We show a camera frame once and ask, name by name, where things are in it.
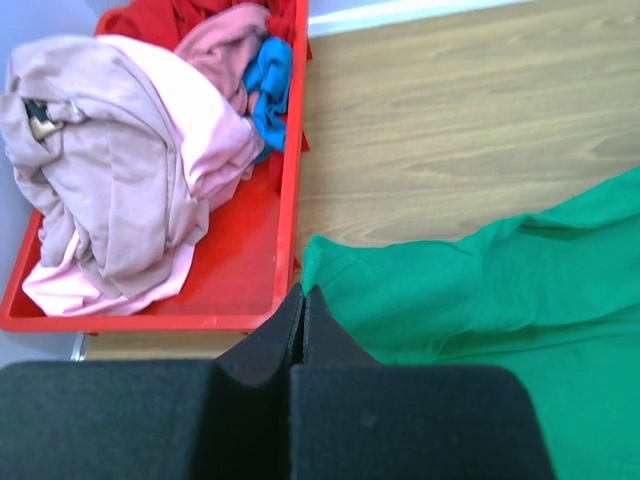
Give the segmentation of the green t shirt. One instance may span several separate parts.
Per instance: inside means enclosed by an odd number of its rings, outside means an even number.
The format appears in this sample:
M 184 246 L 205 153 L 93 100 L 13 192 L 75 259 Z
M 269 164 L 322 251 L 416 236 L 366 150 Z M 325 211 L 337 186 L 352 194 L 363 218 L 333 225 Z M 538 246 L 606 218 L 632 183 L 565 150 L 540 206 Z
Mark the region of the green t shirt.
M 458 241 L 314 236 L 302 270 L 377 360 L 496 365 L 529 390 L 557 475 L 639 475 L 639 173 Z

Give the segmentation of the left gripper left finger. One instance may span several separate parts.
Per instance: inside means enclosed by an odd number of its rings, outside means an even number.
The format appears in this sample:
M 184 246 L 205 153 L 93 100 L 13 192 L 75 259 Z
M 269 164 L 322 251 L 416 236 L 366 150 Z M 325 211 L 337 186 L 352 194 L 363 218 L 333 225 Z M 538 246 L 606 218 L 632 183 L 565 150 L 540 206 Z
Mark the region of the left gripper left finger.
M 5 479 L 285 479 L 294 287 L 215 359 L 23 362 L 1 371 Z

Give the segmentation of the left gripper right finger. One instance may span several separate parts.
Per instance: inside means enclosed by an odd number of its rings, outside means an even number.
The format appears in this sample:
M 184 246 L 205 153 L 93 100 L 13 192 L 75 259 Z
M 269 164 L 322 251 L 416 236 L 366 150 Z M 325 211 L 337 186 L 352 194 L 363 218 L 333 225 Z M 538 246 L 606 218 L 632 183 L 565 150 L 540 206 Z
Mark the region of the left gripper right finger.
M 385 366 L 305 299 L 290 371 L 294 479 L 551 479 L 527 389 L 493 366 Z

